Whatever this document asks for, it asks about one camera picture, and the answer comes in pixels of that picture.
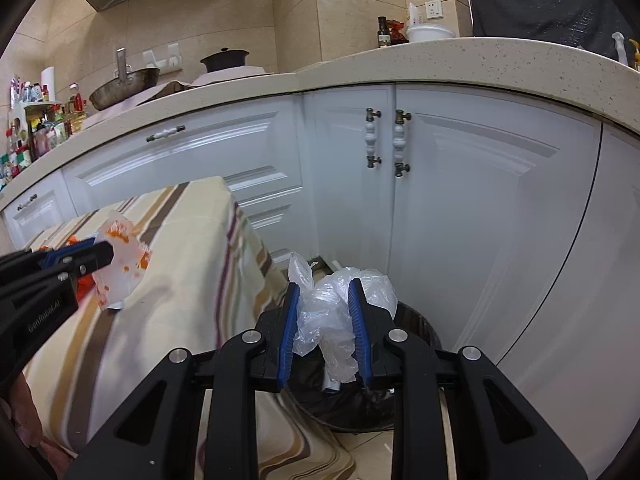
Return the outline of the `person left hand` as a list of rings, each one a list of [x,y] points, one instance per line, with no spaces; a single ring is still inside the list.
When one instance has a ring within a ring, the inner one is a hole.
[[[74,458],[65,448],[43,434],[42,423],[32,400],[32,390],[23,373],[17,376],[8,398],[1,400],[1,407],[13,422],[14,429],[26,448],[39,452],[61,479]]]

